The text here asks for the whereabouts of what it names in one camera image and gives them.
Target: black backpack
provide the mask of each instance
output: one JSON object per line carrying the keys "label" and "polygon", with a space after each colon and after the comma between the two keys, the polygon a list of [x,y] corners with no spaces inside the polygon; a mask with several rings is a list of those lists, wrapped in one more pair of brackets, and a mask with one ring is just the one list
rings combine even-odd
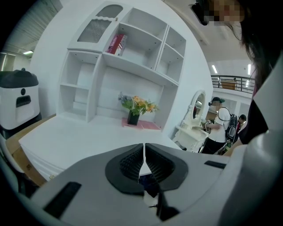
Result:
{"label": "black backpack", "polygon": [[235,136],[236,136],[236,133],[237,133],[237,123],[238,123],[238,119],[237,119],[237,116],[235,114],[230,114],[230,120],[222,120],[219,116],[218,118],[222,121],[230,121],[229,122],[229,126],[228,128],[225,130],[225,135],[226,135],[226,138],[229,139],[231,142],[234,142],[234,139],[235,139]]}

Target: black shorts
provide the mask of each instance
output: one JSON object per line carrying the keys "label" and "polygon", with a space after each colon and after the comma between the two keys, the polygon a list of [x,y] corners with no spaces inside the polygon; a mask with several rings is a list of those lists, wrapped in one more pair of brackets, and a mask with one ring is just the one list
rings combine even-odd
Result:
{"label": "black shorts", "polygon": [[219,151],[222,147],[224,147],[224,143],[216,142],[211,139],[207,139],[207,143],[203,148],[202,154],[214,154],[215,152]]}

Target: white shirt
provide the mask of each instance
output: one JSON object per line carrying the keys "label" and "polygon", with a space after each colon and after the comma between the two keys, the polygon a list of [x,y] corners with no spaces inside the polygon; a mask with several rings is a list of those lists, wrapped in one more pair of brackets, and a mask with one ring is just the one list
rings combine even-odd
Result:
{"label": "white shirt", "polygon": [[227,140],[225,131],[229,126],[230,119],[231,116],[227,108],[219,109],[214,123],[220,124],[222,127],[220,129],[212,129],[208,138],[216,142],[225,143]]}

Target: hair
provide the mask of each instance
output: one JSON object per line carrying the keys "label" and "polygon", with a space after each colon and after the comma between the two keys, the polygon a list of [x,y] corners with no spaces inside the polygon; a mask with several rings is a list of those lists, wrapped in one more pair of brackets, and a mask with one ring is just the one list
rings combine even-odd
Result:
{"label": "hair", "polygon": [[249,58],[255,65],[255,84],[259,89],[269,76],[282,48],[280,29],[280,6],[273,3],[260,3],[256,0],[238,0],[244,8],[245,19],[241,24],[241,39],[239,39],[231,25],[236,38],[245,47]]}
{"label": "hair", "polygon": [[245,115],[241,115],[241,116],[239,117],[239,119],[242,119],[242,120],[244,120],[244,121],[247,121],[247,117],[246,117]]}

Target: white table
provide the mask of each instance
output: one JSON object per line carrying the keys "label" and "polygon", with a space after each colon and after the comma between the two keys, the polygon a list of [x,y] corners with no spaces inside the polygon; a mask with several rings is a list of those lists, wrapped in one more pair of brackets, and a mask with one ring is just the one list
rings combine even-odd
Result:
{"label": "white table", "polygon": [[[53,117],[19,140],[27,157],[47,180],[84,158],[137,144],[180,149],[158,130],[123,128],[120,119],[96,116],[90,123]],[[151,173],[146,162],[140,175]]]}

